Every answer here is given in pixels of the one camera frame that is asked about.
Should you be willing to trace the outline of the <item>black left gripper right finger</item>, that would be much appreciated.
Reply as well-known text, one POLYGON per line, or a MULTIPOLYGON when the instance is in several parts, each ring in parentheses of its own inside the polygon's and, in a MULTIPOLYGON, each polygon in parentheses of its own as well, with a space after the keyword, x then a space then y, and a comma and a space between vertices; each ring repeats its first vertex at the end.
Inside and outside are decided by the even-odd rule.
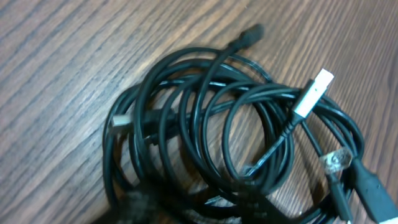
POLYGON ((252 186, 239 186, 242 224, 289 224, 292 220, 252 186))

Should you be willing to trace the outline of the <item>black usb cable silver plug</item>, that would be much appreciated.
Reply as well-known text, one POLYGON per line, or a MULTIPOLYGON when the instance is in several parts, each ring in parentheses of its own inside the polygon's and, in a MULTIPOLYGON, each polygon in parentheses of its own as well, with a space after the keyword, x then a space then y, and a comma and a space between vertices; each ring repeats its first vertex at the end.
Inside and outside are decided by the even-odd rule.
POLYGON ((258 83, 239 70, 224 67, 216 69, 208 81, 196 67, 169 67, 158 73, 154 80, 142 83, 142 86, 150 88, 152 94, 169 86, 174 86, 175 91, 161 110, 150 111, 139 120, 137 130, 149 129, 149 136, 161 152, 166 152, 167 140, 175 135, 182 137, 189 150, 201 149, 202 153, 196 155, 193 161, 208 185, 222 197, 235 202, 264 197, 285 181, 292 169, 292 132, 298 125, 307 129, 306 117, 315 113, 353 157, 341 177, 333 171, 326 172, 330 196, 346 200, 353 191, 360 191, 363 185, 361 158, 364 139, 354 121, 325 96, 332 79, 330 72, 322 70, 304 88, 295 89, 272 80, 258 83), (214 88, 216 94, 206 108, 187 113, 187 99, 191 92, 195 91, 197 96, 206 94, 206 90, 200 89, 202 83, 214 88), (256 107, 273 143, 258 162, 244 176, 240 176, 231 161, 229 129, 236 110, 242 104, 249 103, 256 107), (222 111, 228 112, 221 148, 231 182, 220 177, 206 143, 208 118, 222 111))

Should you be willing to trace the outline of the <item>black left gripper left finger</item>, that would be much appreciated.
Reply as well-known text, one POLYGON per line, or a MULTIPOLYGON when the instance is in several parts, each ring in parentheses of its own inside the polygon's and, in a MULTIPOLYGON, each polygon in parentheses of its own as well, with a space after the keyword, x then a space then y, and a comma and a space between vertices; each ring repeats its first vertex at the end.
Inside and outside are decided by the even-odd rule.
POLYGON ((178 221, 186 218, 170 203, 166 191, 160 187, 140 184, 119 199, 114 208, 94 219, 91 224, 155 223, 159 213, 164 212, 178 221))

